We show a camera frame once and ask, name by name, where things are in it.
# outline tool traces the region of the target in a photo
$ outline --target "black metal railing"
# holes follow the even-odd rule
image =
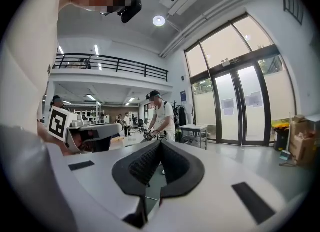
[[[66,68],[126,71],[165,81],[168,81],[169,72],[152,65],[113,56],[81,53],[57,54],[53,69]]]

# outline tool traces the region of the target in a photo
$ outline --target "black cap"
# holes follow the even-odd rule
[[[158,91],[154,90],[150,93],[150,97],[154,97],[156,95],[161,95]]]

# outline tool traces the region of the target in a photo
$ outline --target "door frame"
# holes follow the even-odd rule
[[[260,87],[261,87],[261,94],[263,98],[263,105],[264,105],[264,136],[263,140],[260,141],[248,141],[246,139],[247,136],[247,111],[246,111],[246,101],[244,97],[244,91],[242,89],[241,80],[238,75],[238,70],[248,68],[253,66],[255,68]],[[222,111],[221,111],[221,103],[219,98],[218,87],[216,83],[216,78],[221,77],[224,75],[230,74],[233,85],[234,91],[236,94],[236,101],[237,101],[237,109],[238,109],[238,140],[228,140],[222,139]],[[270,108],[270,99],[269,93],[267,89],[267,84],[263,75],[263,72],[259,66],[258,61],[248,61],[245,63],[241,63],[237,66],[233,66],[230,69],[223,70],[223,72],[210,74],[211,83],[213,87],[213,94],[215,96],[215,117],[217,123],[217,142],[221,143],[228,143],[228,144],[237,144],[237,145],[265,145],[269,146],[270,143],[270,135],[271,135],[271,108]]]

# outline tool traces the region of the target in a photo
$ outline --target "window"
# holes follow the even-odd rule
[[[289,122],[290,114],[295,114],[295,98],[287,70],[285,70],[281,57],[260,60],[259,65],[264,75],[268,89],[271,124]],[[270,140],[275,139],[275,131],[271,129]]]
[[[217,139],[215,99],[210,79],[192,85],[196,124],[208,126],[208,138]]]
[[[250,17],[246,17],[234,26],[238,29],[241,35],[246,39],[247,43],[253,51],[273,44],[272,40],[257,23]]]
[[[283,9],[289,12],[302,25],[304,6],[300,0],[283,0]]]
[[[226,59],[231,60],[249,53],[246,44],[232,26],[217,32],[202,42],[209,67],[215,67]]]
[[[268,59],[260,60],[258,62],[264,75],[283,70],[283,65],[278,55]]]
[[[204,72],[208,69],[204,58],[204,54],[202,53],[199,45],[187,52],[186,55],[188,57],[188,64],[191,77],[196,76],[197,74]]]

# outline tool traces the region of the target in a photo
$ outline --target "cable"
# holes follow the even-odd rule
[[[149,198],[149,199],[153,199],[153,200],[158,201],[158,199],[156,199],[156,198],[151,198],[151,197],[145,197],[145,198]]]

